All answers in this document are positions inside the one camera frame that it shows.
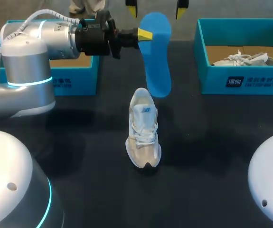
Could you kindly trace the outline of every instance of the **shoe sole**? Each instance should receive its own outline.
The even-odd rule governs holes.
[[[143,168],[139,167],[139,166],[135,163],[135,161],[134,161],[134,159],[132,158],[131,154],[129,153],[129,150],[128,150],[128,139],[126,140],[125,145],[126,145],[126,151],[127,151],[127,153],[128,153],[128,156],[129,156],[130,160],[132,161],[132,163],[133,163],[137,168],[143,169],[144,167],[143,167]],[[160,147],[160,144],[159,144],[158,157],[159,157],[159,160],[158,160],[157,164],[156,164],[153,168],[156,168],[156,167],[158,166],[158,164],[160,163],[160,159],[161,159],[161,147]]]

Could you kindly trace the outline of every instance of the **blue insole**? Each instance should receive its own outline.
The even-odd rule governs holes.
[[[153,33],[152,40],[139,42],[148,90],[152,96],[165,97],[171,91],[171,77],[167,62],[171,25],[165,15],[154,12],[147,14],[141,20],[140,28]]]

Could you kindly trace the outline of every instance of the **person's legs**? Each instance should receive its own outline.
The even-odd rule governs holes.
[[[108,2],[108,0],[71,0],[69,12],[78,14],[86,10],[89,16],[95,16],[99,10],[103,10],[107,7]]]
[[[79,14],[85,11],[85,5],[83,0],[71,0],[69,6],[69,12],[72,14]]]
[[[88,15],[95,15],[99,10],[105,9],[107,0],[83,0]]]

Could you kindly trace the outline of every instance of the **shoelace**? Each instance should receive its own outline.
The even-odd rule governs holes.
[[[131,136],[135,137],[136,145],[151,145],[155,143],[155,133],[157,131],[157,128],[159,127],[158,123],[154,124],[154,128],[151,130],[150,133],[142,133],[142,128],[137,131],[135,129],[134,124],[132,123],[132,129],[134,131],[133,134],[130,134]]]
[[[250,55],[241,55],[241,52],[238,51],[238,54],[230,55],[227,58],[224,58],[224,60],[235,60],[238,64],[242,65],[244,62],[251,64],[251,61],[248,59],[250,58]]]

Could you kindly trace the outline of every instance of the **cardboard bottom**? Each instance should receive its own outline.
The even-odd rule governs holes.
[[[81,53],[77,59],[50,60],[51,67],[85,68],[91,67],[91,56]]]
[[[263,52],[267,53],[269,57],[273,57],[273,47],[263,46],[206,46],[206,51],[210,64],[223,60],[229,55],[235,55],[238,51],[242,55],[253,56]]]

